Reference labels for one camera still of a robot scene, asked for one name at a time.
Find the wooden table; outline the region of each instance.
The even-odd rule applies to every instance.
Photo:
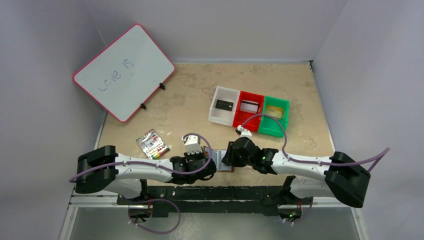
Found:
[[[208,121],[216,86],[247,91],[290,101],[286,150],[291,154],[329,156],[333,154],[326,119],[315,80],[307,64],[177,64],[174,74],[128,122],[121,123],[108,114],[99,147],[116,146],[124,155],[146,158],[136,139],[155,129],[170,145],[163,158],[183,156],[181,137],[199,133],[213,149],[226,149],[237,139],[235,128]],[[281,149],[284,138],[253,133],[260,148]],[[282,185],[285,175],[260,174],[251,167],[235,172],[218,172],[197,186],[269,186]],[[166,185],[152,181],[149,185]]]

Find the purple cable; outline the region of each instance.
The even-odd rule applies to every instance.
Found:
[[[140,224],[138,224],[138,223],[135,223],[132,219],[131,219],[131,215],[130,215],[130,210],[131,210],[131,208],[129,208],[128,209],[128,219],[130,220],[130,222],[134,225],[134,226],[136,226],[136,227],[139,227],[139,228],[141,228],[141,229],[143,229],[143,230],[146,230],[147,232],[150,232],[150,233],[153,233],[153,234],[169,234],[169,233],[171,233],[172,231],[174,231],[175,229],[177,229],[177,227],[178,227],[178,225],[180,225],[180,221],[181,221],[181,212],[180,212],[180,209],[178,208],[178,206],[175,204],[175,203],[173,203],[172,201],[170,201],[170,200],[167,200],[167,199],[162,199],[162,198],[156,198],[156,199],[150,199],[150,200],[145,200],[145,201],[133,201],[133,200],[130,200],[130,199],[127,199],[127,198],[125,198],[126,200],[128,200],[128,201],[130,201],[130,202],[132,202],[132,203],[134,203],[134,204],[147,204],[147,203],[152,203],[152,202],[166,202],[166,203],[169,203],[169,204],[171,204],[172,206],[174,206],[174,208],[176,209],[176,211],[178,212],[178,221],[176,222],[176,225],[173,227],[173,228],[171,228],[171,229],[169,229],[169,230],[166,230],[166,231],[156,231],[156,230],[153,230],[153,229],[150,229],[150,228],[147,228],[147,227],[145,227],[145,226],[142,226],[142,225],[140,225]]]
[[[209,144],[208,140],[206,140],[206,138],[202,137],[201,135],[199,135],[199,134],[197,134],[197,133],[187,133],[187,134],[186,134],[186,135],[184,135],[182,138],[186,138],[186,137],[187,137],[187,136],[189,136],[189,135],[195,135],[195,136],[198,136],[200,139],[202,139],[202,140],[206,143],[207,147],[208,147],[210,150],[212,150],[211,145]],[[198,173],[198,172],[202,171],[203,169],[205,169],[205,168],[206,168],[206,166],[207,166],[210,162],[211,162],[211,154],[209,154],[209,157],[208,157],[208,159],[207,159],[206,163],[205,163],[202,167],[200,167],[199,169],[194,170],[194,171],[177,171],[177,170],[170,169],[170,168],[167,168],[166,166],[162,166],[162,165],[159,165],[159,166],[157,166],[157,167],[158,167],[158,168],[160,168],[160,169],[163,169],[163,170],[169,171],[169,172],[171,172],[171,173],[175,173],[175,174],[181,174],[181,175],[191,175],[191,174],[196,174],[196,173]],[[102,168],[112,167],[112,166],[117,166],[117,165],[124,165],[124,164],[125,164],[124,162],[120,161],[120,162],[111,162],[111,163],[106,163],[106,164],[102,164],[102,165],[99,165],[99,166],[95,166],[95,167],[92,167],[92,168],[90,168],[90,169],[88,169],[88,170],[82,171],[82,172],[78,173],[77,175],[75,175],[75,176],[71,177],[71,178],[69,179],[69,182],[70,182],[70,183],[76,183],[76,182],[77,182],[77,179],[78,179],[79,177],[81,177],[81,176],[85,175],[85,174],[88,174],[88,173],[94,172],[94,171],[99,170],[99,169],[102,169]],[[141,164],[141,165],[148,165],[148,166],[156,167],[156,164],[155,164],[155,163],[145,162],[145,161],[127,161],[127,162],[126,162],[126,164],[128,164],[128,165],[130,165],[130,164]]]
[[[384,149],[384,151],[382,151],[380,154],[378,154],[376,156],[370,157],[370,158],[362,160],[362,161],[350,162],[350,163],[317,162],[317,161],[295,159],[295,158],[289,157],[289,154],[286,152],[287,134],[286,134],[286,131],[284,130],[284,127],[281,125],[281,123],[275,117],[267,115],[267,114],[258,113],[258,114],[255,114],[255,115],[249,117],[246,121],[243,122],[243,124],[241,126],[243,127],[246,123],[248,123],[253,118],[261,117],[261,116],[265,116],[265,117],[268,117],[268,118],[274,120],[280,126],[282,132],[284,133],[284,144],[282,145],[282,148],[281,148],[282,154],[284,154],[284,156],[286,158],[288,158],[289,160],[291,160],[295,163],[318,164],[318,165],[328,165],[328,166],[335,166],[335,167],[350,167],[350,166],[357,166],[357,165],[366,164],[366,163],[370,163],[372,161],[375,161],[371,165],[371,167],[368,168],[368,172],[370,172],[379,163],[380,159],[382,159],[382,157],[384,157],[387,154],[387,152],[390,150],[390,147],[386,147],[386,149]]]
[[[309,207],[308,207],[308,209],[306,210],[305,214],[304,214],[303,216],[301,216],[301,217],[299,218],[299,220],[297,220],[297,221],[293,222],[293,224],[298,224],[298,223],[302,222],[303,220],[305,220],[305,218],[309,215],[309,212],[311,211],[311,209],[312,209],[312,205],[313,205],[313,204],[314,204],[314,197],[312,197],[312,199],[310,200]]]

